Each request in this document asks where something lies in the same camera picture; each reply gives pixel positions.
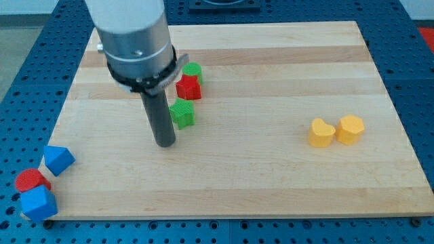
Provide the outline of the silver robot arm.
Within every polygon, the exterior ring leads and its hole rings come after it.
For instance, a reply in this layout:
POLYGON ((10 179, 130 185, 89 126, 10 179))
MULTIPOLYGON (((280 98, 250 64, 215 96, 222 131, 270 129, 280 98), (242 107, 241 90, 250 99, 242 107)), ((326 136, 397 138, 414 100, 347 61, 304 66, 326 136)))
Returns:
POLYGON ((157 95, 189 62, 187 54, 176 55, 163 0, 85 0, 85 4, 111 75, 131 92, 157 95))

